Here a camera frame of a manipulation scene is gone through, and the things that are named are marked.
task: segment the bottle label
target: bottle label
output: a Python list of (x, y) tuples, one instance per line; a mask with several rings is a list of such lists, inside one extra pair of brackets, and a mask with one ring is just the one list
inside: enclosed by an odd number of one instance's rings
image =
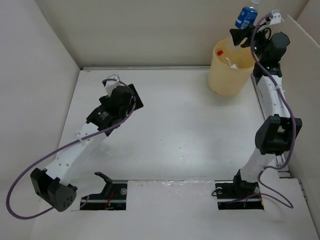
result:
[(258, 12), (256, 10), (253, 11), (252, 8), (244, 7), (235, 22), (235, 26), (239, 29), (245, 29), (255, 23), (257, 16)]

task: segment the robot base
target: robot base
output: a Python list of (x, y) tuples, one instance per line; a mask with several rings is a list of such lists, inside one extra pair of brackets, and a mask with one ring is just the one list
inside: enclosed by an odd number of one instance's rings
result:
[(263, 210), (264, 205), (259, 196), (242, 200), (235, 203), (231, 201), (241, 199), (242, 197), (234, 191), (234, 182), (231, 181), (215, 181), (215, 191), (212, 196), (217, 198), (219, 210)]
[(107, 210), (107, 211), (118, 211), (126, 210), (127, 208), (127, 188), (128, 181), (113, 181), (112, 185), (108, 187), (107, 191), (102, 191), (102, 193), (84, 196), (81, 199), (80, 206), (86, 202), (80, 210)]

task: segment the cable clip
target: cable clip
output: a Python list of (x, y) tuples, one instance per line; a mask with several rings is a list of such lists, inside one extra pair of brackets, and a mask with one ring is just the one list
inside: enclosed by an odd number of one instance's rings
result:
[(111, 76), (108, 76), (107, 79), (114, 79), (117, 83), (120, 81), (120, 77), (118, 74), (112, 74)]
[(283, 93), (286, 92), (285, 90), (282, 89), (281, 86), (279, 86), (279, 85), (275, 86), (275, 90), (278, 90), (278, 89), (279, 89), (280, 91), (282, 91)]
[(84, 142), (84, 140), (82, 139), (84, 136), (82, 136), (82, 134), (81, 134), (81, 131), (79, 131), (77, 134), (76, 134), (76, 136), (75, 136), (75, 138), (77, 139), (77, 140), (79, 140), (79, 142), (82, 144), (83, 142)]

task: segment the screw hole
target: screw hole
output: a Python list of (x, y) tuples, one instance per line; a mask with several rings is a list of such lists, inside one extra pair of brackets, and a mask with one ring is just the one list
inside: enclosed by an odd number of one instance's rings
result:
[(216, 188), (216, 193), (221, 195), (222, 194), (222, 190), (223, 190), (222, 187), (219, 186), (219, 187)]

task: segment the black bracket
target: black bracket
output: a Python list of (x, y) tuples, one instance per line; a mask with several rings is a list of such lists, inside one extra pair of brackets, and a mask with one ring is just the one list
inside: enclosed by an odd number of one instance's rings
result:
[(62, 185), (59, 178), (52, 179), (46, 170), (36, 168), (32, 171), (31, 181), (35, 193), (54, 207), (58, 212), (63, 212), (71, 206), (76, 199), (77, 187), (69, 184)]
[[(302, 128), (302, 120), (295, 119), (296, 136)], [(255, 146), (262, 155), (282, 155), (290, 150), (293, 134), (293, 123), (291, 118), (278, 115), (269, 116), (255, 135)]]
[[(101, 105), (86, 118), (86, 123), (93, 123), (98, 127), (98, 131), (121, 122), (128, 112), (133, 109), (134, 104), (134, 110), (138, 110), (144, 106), (133, 84), (117, 86), (112, 91), (111, 96), (102, 96), (99, 98), (99, 101)], [(109, 131), (105, 134), (108, 137), (111, 133), (112, 131)]]
[(110, 177), (104, 175), (102, 172), (95, 172), (95, 175), (99, 176), (100, 178), (102, 178), (105, 181), (105, 185), (104, 188), (102, 189), (102, 192), (100, 193), (100, 195), (102, 197), (107, 197), (110, 195), (111, 191), (112, 191), (112, 183), (113, 181), (111, 180)]

